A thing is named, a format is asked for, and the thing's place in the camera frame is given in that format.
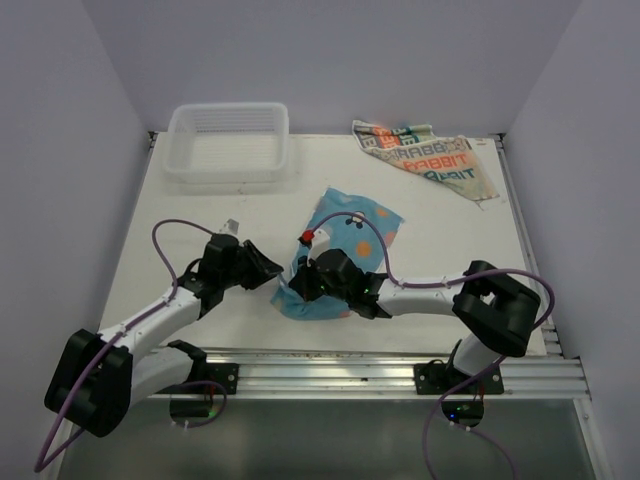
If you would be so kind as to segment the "blue polka dot towel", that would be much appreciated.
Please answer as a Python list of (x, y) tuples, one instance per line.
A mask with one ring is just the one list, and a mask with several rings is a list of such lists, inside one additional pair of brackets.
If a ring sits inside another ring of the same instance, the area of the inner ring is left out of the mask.
[[(343, 250), (362, 270), (376, 271), (384, 261), (376, 235), (380, 234), (385, 244), (391, 246), (403, 223), (404, 219), (396, 212), (368, 197), (329, 188), (316, 204), (307, 227), (319, 226), (329, 235), (331, 248)], [(279, 278), (272, 305), (285, 317), (299, 321), (349, 316), (351, 312), (343, 301), (322, 296), (306, 302), (288, 286), (298, 270), (298, 260), (307, 254), (307, 248), (298, 247), (291, 266)]]

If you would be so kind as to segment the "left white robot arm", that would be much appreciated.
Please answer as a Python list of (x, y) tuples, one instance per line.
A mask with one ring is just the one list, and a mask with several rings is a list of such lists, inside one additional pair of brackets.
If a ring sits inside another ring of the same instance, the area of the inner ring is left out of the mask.
[(173, 334), (218, 306), (226, 290), (255, 290), (282, 266), (249, 240), (214, 234), (169, 290), (147, 310), (98, 333), (81, 329), (67, 341), (44, 405), (96, 437), (110, 434), (130, 406), (168, 388), (221, 393), (203, 350)]

